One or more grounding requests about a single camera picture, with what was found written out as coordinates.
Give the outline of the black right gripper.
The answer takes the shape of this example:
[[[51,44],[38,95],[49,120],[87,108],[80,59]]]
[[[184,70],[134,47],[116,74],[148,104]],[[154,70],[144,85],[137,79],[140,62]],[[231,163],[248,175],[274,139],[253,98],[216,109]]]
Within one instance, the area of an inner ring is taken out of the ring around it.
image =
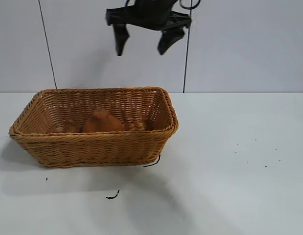
[[[174,27],[188,28],[191,17],[173,11],[175,3],[175,0],[135,0],[131,4],[127,0],[123,7],[107,9],[105,18],[107,25],[113,25],[117,56],[122,55],[125,43],[130,37],[126,24],[163,31],[157,47],[160,55],[164,55],[173,44],[182,39],[184,30]]]

